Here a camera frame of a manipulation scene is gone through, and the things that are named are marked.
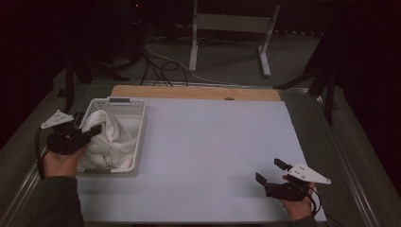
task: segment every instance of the gray storage basket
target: gray storage basket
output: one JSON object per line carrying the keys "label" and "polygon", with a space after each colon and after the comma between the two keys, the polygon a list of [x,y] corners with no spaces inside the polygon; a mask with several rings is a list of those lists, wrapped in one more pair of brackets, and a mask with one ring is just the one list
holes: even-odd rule
{"label": "gray storage basket", "polygon": [[142,148],[144,130],[146,125],[146,103],[145,101],[133,100],[130,98],[95,98],[91,101],[85,115],[83,122],[93,112],[103,110],[107,114],[114,115],[120,122],[125,121],[124,124],[132,133],[133,137],[138,136],[133,160],[130,168],[115,169],[115,168],[82,168],[77,169],[77,175],[81,177],[134,177],[138,166],[139,153]]}

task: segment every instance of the crumpled towel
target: crumpled towel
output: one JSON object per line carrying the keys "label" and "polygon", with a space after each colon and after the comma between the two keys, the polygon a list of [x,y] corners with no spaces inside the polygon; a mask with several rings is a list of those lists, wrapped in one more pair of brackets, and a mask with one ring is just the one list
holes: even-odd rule
{"label": "crumpled towel", "polygon": [[82,124],[82,131],[101,124],[102,133],[94,136],[88,149],[82,154],[78,166],[84,168],[110,167],[129,168],[132,164],[137,137],[112,114],[99,110],[93,112]]}

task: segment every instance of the white tabletop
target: white tabletop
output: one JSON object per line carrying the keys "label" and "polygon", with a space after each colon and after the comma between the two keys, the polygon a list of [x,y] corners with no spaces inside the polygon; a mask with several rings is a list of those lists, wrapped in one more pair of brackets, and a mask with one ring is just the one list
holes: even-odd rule
{"label": "white tabletop", "polygon": [[[288,220],[267,198],[261,173],[284,183],[273,164],[305,164],[281,101],[138,98],[147,102],[135,178],[78,178],[86,221],[250,223]],[[316,220],[325,220],[321,211]]]}

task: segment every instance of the forearm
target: forearm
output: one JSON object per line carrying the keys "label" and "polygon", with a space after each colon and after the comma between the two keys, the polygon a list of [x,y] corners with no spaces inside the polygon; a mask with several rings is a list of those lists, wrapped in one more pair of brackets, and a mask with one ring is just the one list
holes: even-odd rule
{"label": "forearm", "polygon": [[38,211],[30,226],[84,226],[77,179],[45,178],[43,187]]}
{"label": "forearm", "polygon": [[287,227],[318,227],[318,223],[313,216],[288,222]]}

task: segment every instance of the white triangular bracket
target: white triangular bracket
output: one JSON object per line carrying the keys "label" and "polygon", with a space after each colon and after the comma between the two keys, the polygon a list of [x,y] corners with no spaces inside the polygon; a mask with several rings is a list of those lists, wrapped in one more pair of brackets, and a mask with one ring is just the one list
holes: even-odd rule
{"label": "white triangular bracket", "polygon": [[330,179],[325,178],[320,173],[302,163],[295,165],[288,171],[288,174],[304,182],[331,184]]}
{"label": "white triangular bracket", "polygon": [[41,129],[44,130],[72,120],[74,120],[74,117],[72,115],[65,114],[61,111],[56,111],[50,118],[42,123]]}

